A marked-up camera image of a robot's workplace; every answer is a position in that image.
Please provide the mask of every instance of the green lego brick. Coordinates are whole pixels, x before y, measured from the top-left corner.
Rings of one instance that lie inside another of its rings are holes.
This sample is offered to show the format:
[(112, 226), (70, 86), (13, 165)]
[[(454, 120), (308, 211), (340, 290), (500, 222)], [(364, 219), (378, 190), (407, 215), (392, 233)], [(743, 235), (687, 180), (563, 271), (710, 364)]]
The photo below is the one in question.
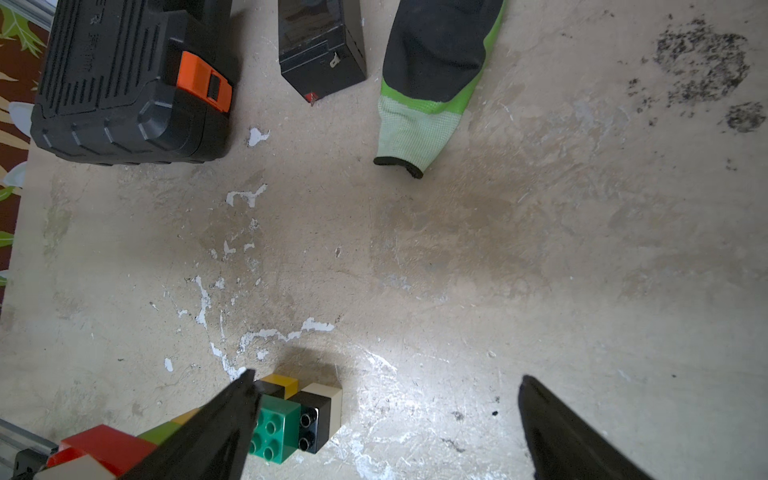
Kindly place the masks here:
[(165, 422), (162, 425), (158, 425), (152, 430), (147, 430), (146, 432), (142, 433), (141, 435), (137, 435), (138, 438), (146, 440), (150, 443), (154, 443), (155, 445), (159, 445), (162, 442), (165, 442), (165, 440), (176, 433), (178, 429), (181, 428), (181, 425), (175, 422)]
[(283, 463), (299, 448), (301, 405), (272, 396), (261, 397), (261, 411), (248, 453)]

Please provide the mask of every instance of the yellow lego brick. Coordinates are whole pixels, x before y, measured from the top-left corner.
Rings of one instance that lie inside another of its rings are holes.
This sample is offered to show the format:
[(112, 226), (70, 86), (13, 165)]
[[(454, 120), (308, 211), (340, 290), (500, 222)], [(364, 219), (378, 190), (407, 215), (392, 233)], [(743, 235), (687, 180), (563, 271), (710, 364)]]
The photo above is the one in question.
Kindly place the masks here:
[(274, 383), (275, 385), (282, 386), (286, 390), (283, 399), (289, 399), (299, 392), (299, 380), (292, 379), (289, 376), (282, 376), (273, 373), (272, 375), (265, 376), (261, 380), (263, 382)]
[(189, 421), (189, 419), (191, 419), (194, 416), (194, 414), (199, 412), (199, 411), (200, 411), (199, 408), (191, 409), (189, 412), (183, 413), (183, 414), (179, 415), (178, 417), (176, 417), (175, 419), (171, 419), (171, 421), (173, 423), (178, 423), (179, 425), (183, 425), (183, 424), (187, 423)]

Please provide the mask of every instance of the orange battery latch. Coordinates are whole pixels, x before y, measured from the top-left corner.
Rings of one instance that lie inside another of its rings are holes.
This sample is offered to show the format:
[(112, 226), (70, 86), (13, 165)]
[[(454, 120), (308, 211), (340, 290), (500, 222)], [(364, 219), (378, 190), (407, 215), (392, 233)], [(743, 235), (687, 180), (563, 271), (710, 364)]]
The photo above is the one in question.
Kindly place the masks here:
[(176, 86), (202, 98), (218, 111), (227, 113), (232, 103), (232, 85), (194, 53), (181, 53)]

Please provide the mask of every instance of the dark stain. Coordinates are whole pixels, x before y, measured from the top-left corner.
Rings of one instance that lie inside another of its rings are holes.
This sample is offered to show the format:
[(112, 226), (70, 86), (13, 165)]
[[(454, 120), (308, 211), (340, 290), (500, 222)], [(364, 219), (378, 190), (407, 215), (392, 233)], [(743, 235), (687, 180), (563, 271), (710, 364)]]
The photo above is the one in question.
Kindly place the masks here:
[(668, 74), (679, 77), (667, 92), (667, 105), (715, 101), (744, 81), (750, 66), (744, 62), (746, 38), (716, 33), (703, 18), (677, 30), (669, 28), (657, 40), (654, 60)]
[(464, 453), (467, 451), (467, 449), (460, 449), (458, 445), (456, 445), (456, 442), (451, 439), (441, 439), (446, 445), (449, 445), (452, 449), (456, 450), (458, 453)]
[(763, 104), (758, 101), (734, 105), (726, 115), (728, 126), (741, 134), (755, 131), (765, 120)]

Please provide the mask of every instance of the floral rug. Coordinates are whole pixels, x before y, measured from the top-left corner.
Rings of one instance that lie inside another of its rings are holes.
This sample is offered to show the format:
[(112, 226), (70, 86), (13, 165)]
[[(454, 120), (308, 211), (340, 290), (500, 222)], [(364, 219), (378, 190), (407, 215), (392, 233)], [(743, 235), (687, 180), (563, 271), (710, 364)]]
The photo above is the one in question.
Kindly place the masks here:
[(32, 105), (48, 32), (0, 7), (0, 307), (24, 187)]

